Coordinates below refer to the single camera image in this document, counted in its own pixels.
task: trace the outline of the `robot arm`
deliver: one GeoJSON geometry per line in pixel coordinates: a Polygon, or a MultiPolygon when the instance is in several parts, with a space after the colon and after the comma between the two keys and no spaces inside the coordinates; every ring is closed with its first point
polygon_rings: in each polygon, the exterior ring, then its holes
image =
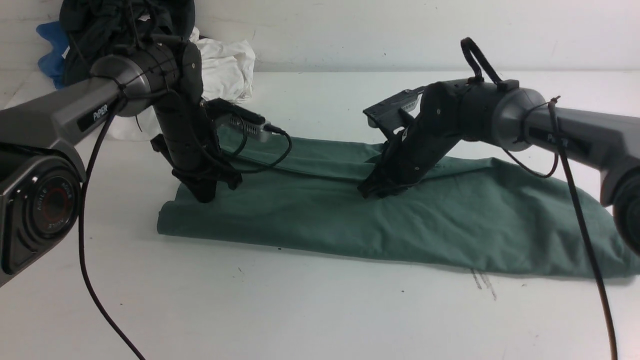
{"type": "MultiPolygon", "coordinates": [[[[536,145],[558,152],[547,102],[518,81],[486,83],[476,72],[474,78],[430,84],[413,119],[406,110],[415,107],[417,90],[364,111],[369,125],[388,139],[376,168],[358,187],[364,197],[397,195],[417,184],[460,140],[507,151],[536,145]]],[[[640,118],[562,108],[556,114],[568,158],[600,171],[600,203],[613,205],[618,231],[640,254],[640,118]]]]}
{"type": "Polygon", "coordinates": [[[194,44],[154,36],[98,60],[90,79],[0,111],[0,286],[71,230],[86,181],[74,146],[116,113],[154,107],[163,135],[152,145],[201,202],[213,199],[216,181],[242,181],[200,105],[200,62],[194,44]]]}

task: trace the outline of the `green cloth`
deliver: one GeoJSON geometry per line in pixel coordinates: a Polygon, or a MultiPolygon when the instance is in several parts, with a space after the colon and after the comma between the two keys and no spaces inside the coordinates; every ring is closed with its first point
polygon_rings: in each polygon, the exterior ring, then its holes
{"type": "MultiPolygon", "coordinates": [[[[221,131],[220,141],[233,151],[239,136],[221,131]]],[[[245,175],[236,191],[220,184],[209,204],[180,185],[160,211],[158,232],[486,272],[593,277],[562,181],[493,158],[444,158],[402,195],[363,199],[356,187],[381,145],[293,141],[277,169],[245,175]]],[[[285,148],[282,136],[250,142],[236,165],[271,163],[285,148]]],[[[579,193],[604,277],[640,274],[640,258],[612,216],[579,193]]]]}

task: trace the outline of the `black cable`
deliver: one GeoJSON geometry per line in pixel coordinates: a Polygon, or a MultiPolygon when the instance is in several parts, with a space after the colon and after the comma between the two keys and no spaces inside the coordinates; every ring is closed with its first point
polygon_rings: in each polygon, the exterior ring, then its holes
{"type": "Polygon", "coordinates": [[[91,67],[89,66],[89,63],[86,61],[86,59],[84,58],[84,55],[82,55],[82,51],[80,51],[80,47],[78,46],[78,43],[76,42],[76,40],[74,39],[73,35],[71,35],[71,33],[67,33],[67,35],[69,36],[69,39],[71,40],[71,44],[74,45],[76,52],[78,53],[78,56],[80,57],[80,60],[82,60],[82,63],[84,64],[84,66],[87,69],[87,72],[91,72],[91,67]]]}
{"type": "Polygon", "coordinates": [[[548,104],[549,116],[551,117],[551,124],[555,133],[557,150],[560,154],[560,159],[564,168],[564,174],[566,176],[566,182],[569,185],[569,193],[573,202],[573,208],[575,209],[575,216],[578,219],[578,226],[580,227],[580,233],[582,234],[582,240],[584,247],[587,251],[589,262],[591,263],[591,269],[593,270],[593,276],[598,286],[598,293],[600,294],[600,301],[602,303],[602,310],[604,312],[605,322],[607,324],[607,332],[609,334],[609,347],[611,349],[611,359],[618,360],[618,344],[616,342],[616,331],[613,326],[613,317],[611,315],[611,308],[609,307],[609,299],[607,298],[607,290],[605,289],[604,280],[602,279],[602,272],[598,266],[598,260],[596,258],[595,251],[593,250],[593,244],[587,231],[587,224],[582,212],[582,206],[580,205],[580,199],[578,198],[578,191],[573,181],[573,174],[569,166],[569,161],[566,155],[566,149],[563,146],[563,136],[561,134],[561,123],[556,115],[556,102],[558,97],[551,99],[548,104]]]}
{"type": "Polygon", "coordinates": [[[140,127],[140,121],[138,121],[138,116],[136,115],[136,124],[138,125],[138,129],[142,133],[142,127],[140,127]]]}
{"type": "MultiPolygon", "coordinates": [[[[174,96],[180,96],[178,95],[177,92],[175,92],[175,90],[169,90],[168,91],[169,94],[172,94],[174,96]]],[[[180,104],[180,106],[182,107],[182,113],[187,113],[186,109],[184,108],[184,104],[182,103],[182,101],[178,101],[178,103],[180,104]]],[[[205,147],[200,143],[200,140],[198,139],[198,135],[195,132],[195,129],[193,128],[193,126],[189,126],[189,129],[191,130],[191,137],[193,139],[193,142],[196,144],[196,147],[198,147],[198,150],[200,151],[200,153],[202,153],[202,156],[205,157],[205,159],[211,163],[211,165],[215,166],[215,167],[220,167],[225,171],[229,171],[229,172],[238,172],[240,174],[258,174],[260,172],[264,172],[267,171],[269,169],[275,168],[279,163],[281,163],[284,159],[286,159],[286,157],[289,155],[289,153],[291,152],[291,150],[293,149],[293,141],[291,140],[291,136],[289,136],[289,134],[287,134],[286,131],[284,131],[283,129],[280,129],[277,126],[273,126],[271,124],[267,124],[263,127],[263,129],[265,131],[269,131],[270,133],[274,133],[274,134],[280,134],[284,137],[287,138],[287,142],[289,143],[289,145],[287,146],[287,150],[285,150],[285,152],[282,153],[282,155],[274,162],[270,163],[269,165],[264,165],[263,167],[259,167],[259,168],[255,168],[255,169],[236,169],[233,167],[230,167],[224,163],[222,163],[220,160],[217,160],[216,158],[214,158],[211,154],[209,154],[209,152],[207,151],[207,149],[205,149],[205,147]]]]}
{"type": "Polygon", "coordinates": [[[242,122],[242,142],[240,142],[240,145],[238,146],[236,151],[234,151],[232,154],[227,155],[229,158],[232,158],[232,159],[235,159],[236,156],[240,155],[240,153],[242,152],[242,150],[244,150],[244,147],[246,146],[246,141],[249,138],[248,133],[246,131],[246,122],[240,116],[238,116],[238,119],[240,119],[240,122],[242,122]]]}
{"type": "Polygon", "coordinates": [[[504,152],[506,152],[507,155],[509,155],[509,157],[515,161],[516,164],[520,165],[521,168],[523,168],[524,170],[526,170],[528,173],[530,173],[531,175],[535,176],[535,177],[539,177],[540,179],[548,179],[550,177],[552,177],[555,172],[556,169],[558,168],[558,154],[554,154],[554,164],[551,167],[551,170],[549,172],[547,172],[546,174],[541,174],[535,170],[531,170],[529,167],[527,167],[527,165],[524,165],[520,160],[516,159],[516,157],[511,154],[507,149],[502,148],[502,150],[504,152]]]}
{"type": "Polygon", "coordinates": [[[147,11],[149,12],[149,19],[151,20],[151,24],[145,31],[144,39],[151,38],[151,33],[156,29],[158,25],[158,16],[156,13],[156,9],[151,5],[149,0],[144,0],[145,6],[147,7],[147,11]]]}
{"type": "Polygon", "coordinates": [[[462,53],[464,54],[469,66],[471,66],[471,69],[473,69],[477,79],[482,78],[482,71],[480,70],[480,66],[482,66],[482,69],[484,69],[486,74],[489,75],[491,81],[493,81],[494,83],[499,83],[502,81],[489,61],[486,59],[486,57],[484,57],[484,54],[482,53],[478,45],[473,40],[471,40],[471,38],[462,39],[462,41],[460,42],[460,47],[462,47],[462,53]]]}
{"type": "Polygon", "coordinates": [[[93,303],[100,311],[100,314],[107,320],[107,323],[113,328],[113,330],[120,336],[120,338],[127,344],[127,346],[131,349],[131,351],[136,354],[139,360],[145,360],[145,357],[142,356],[140,351],[136,348],[135,345],[129,340],[129,338],[120,330],[117,324],[113,321],[113,319],[109,316],[107,311],[102,306],[100,299],[98,299],[98,295],[96,295],[93,290],[93,286],[91,285],[91,280],[89,280],[89,274],[86,270],[86,261],[84,258],[84,208],[86,204],[86,194],[87,189],[89,187],[89,180],[91,179],[91,174],[93,173],[93,167],[95,166],[95,160],[98,157],[98,152],[100,151],[100,147],[102,142],[104,141],[104,137],[107,135],[107,130],[111,125],[115,115],[124,108],[127,104],[126,99],[122,99],[114,108],[114,110],[108,115],[107,121],[105,121],[100,134],[98,135],[98,139],[95,141],[95,145],[93,146],[93,151],[91,153],[91,158],[89,159],[89,163],[86,166],[86,180],[84,181],[81,188],[81,202],[78,214],[78,255],[80,259],[80,271],[82,272],[82,278],[84,280],[84,285],[86,286],[87,291],[89,291],[89,295],[93,300],[93,303]]]}
{"type": "MultiPolygon", "coordinates": [[[[545,102],[545,103],[543,103],[543,104],[540,104],[540,105],[538,105],[538,106],[535,106],[535,107],[533,107],[533,108],[529,109],[529,111],[527,111],[527,113],[522,117],[522,125],[524,126],[525,121],[527,120],[527,117],[529,117],[529,115],[530,115],[530,114],[531,114],[535,109],[541,108],[542,106],[547,105],[548,103],[549,103],[549,102],[545,102]]],[[[552,176],[556,173],[556,169],[558,168],[558,159],[559,159],[559,156],[558,156],[558,153],[557,153],[557,152],[555,152],[555,153],[554,153],[554,164],[553,164],[553,166],[551,166],[551,170],[550,170],[548,173],[546,173],[546,174],[544,174],[544,175],[543,175],[543,174],[541,174],[541,173],[539,173],[539,172],[537,172],[537,171],[531,170],[529,167],[527,167],[527,165],[524,165],[520,160],[518,160],[518,159],[515,157],[515,155],[511,154],[511,152],[510,152],[510,151],[508,151],[507,149],[502,148],[502,150],[503,150],[507,155],[509,155],[509,157],[510,157],[513,161],[515,161],[515,163],[516,163],[516,164],[520,165],[520,167],[522,167],[524,170],[526,170],[526,171],[527,171],[528,173],[530,173],[531,175],[533,175],[533,176],[535,176],[535,177],[539,177],[540,179],[548,179],[548,178],[552,177],[552,176]]]]}
{"type": "Polygon", "coordinates": [[[138,36],[138,29],[136,27],[136,17],[133,15],[133,5],[131,4],[131,0],[127,0],[127,5],[129,7],[129,13],[131,14],[131,18],[130,18],[131,25],[129,30],[133,33],[136,49],[140,50],[140,37],[138,36]]]}

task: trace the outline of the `white tabletop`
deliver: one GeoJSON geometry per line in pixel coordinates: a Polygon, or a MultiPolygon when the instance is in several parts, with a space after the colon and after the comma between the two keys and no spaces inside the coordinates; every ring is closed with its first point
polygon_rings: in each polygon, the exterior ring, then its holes
{"type": "MultiPolygon", "coordinates": [[[[362,110],[404,88],[470,73],[258,73],[245,106],[293,136],[381,142],[362,110]]],[[[559,106],[640,116],[640,72],[505,72],[559,106]]],[[[34,73],[12,104],[52,90],[34,73]]],[[[92,141],[78,146],[88,158],[92,141]]],[[[450,155],[496,156],[461,143],[450,155]]],[[[517,154],[545,171],[552,155],[517,154]]],[[[598,196],[594,170],[573,166],[598,196]]],[[[178,180],[148,142],[106,142],[87,202],[86,251],[105,308],[148,360],[606,359],[593,281],[340,258],[159,235],[178,180]]],[[[621,359],[640,359],[640,284],[607,282],[621,359]]],[[[7,360],[134,359],[91,302],[77,234],[0,288],[7,360]]]]}

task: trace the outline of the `white wall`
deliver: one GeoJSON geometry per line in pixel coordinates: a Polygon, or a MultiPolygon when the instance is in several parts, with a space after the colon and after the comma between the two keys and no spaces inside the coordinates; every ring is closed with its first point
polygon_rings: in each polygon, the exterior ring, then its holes
{"type": "Polygon", "coordinates": [[[258,70],[449,70],[471,36],[502,70],[640,69],[640,0],[196,0],[258,70]]]}
{"type": "Polygon", "coordinates": [[[62,0],[0,0],[0,70],[36,69],[51,50],[36,26],[58,20],[62,0]]]}

